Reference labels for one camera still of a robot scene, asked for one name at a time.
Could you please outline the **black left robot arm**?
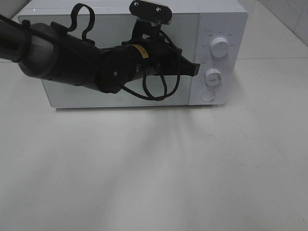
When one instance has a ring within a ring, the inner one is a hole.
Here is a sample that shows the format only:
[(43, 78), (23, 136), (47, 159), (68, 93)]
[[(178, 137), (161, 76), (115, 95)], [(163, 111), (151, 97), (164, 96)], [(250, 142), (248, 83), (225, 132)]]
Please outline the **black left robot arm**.
[(161, 101), (174, 94), (164, 89), (161, 96), (153, 96), (146, 79), (154, 75), (166, 85), (165, 76), (196, 76), (199, 64), (182, 55), (160, 26), (136, 21), (132, 37), (119, 46), (97, 48), (87, 33), (93, 29), (94, 19), (89, 20), (81, 38), (70, 35), (77, 27), (77, 16), (72, 15), (71, 26), (56, 22), (22, 23), (2, 16), (0, 18), (0, 56), (17, 63), (29, 77), (85, 87), (103, 93), (116, 94), (124, 90), (135, 92), (126, 84), (142, 80), (144, 94), (139, 98)]

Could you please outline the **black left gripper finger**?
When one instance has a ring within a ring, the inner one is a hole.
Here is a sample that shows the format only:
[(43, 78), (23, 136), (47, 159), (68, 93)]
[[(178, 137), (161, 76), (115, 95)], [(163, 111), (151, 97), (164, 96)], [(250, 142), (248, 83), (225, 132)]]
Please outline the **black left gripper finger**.
[(180, 57), (180, 75), (194, 77), (199, 73), (200, 64), (192, 63), (185, 57)]

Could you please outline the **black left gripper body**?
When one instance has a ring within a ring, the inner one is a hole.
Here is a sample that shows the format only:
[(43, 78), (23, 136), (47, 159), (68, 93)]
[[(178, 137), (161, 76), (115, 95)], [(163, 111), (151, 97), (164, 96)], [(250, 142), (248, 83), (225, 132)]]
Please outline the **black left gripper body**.
[(131, 39), (121, 43), (141, 53), (143, 63), (140, 68), (143, 76), (180, 75), (181, 49), (174, 45), (161, 27), (160, 22), (137, 19)]

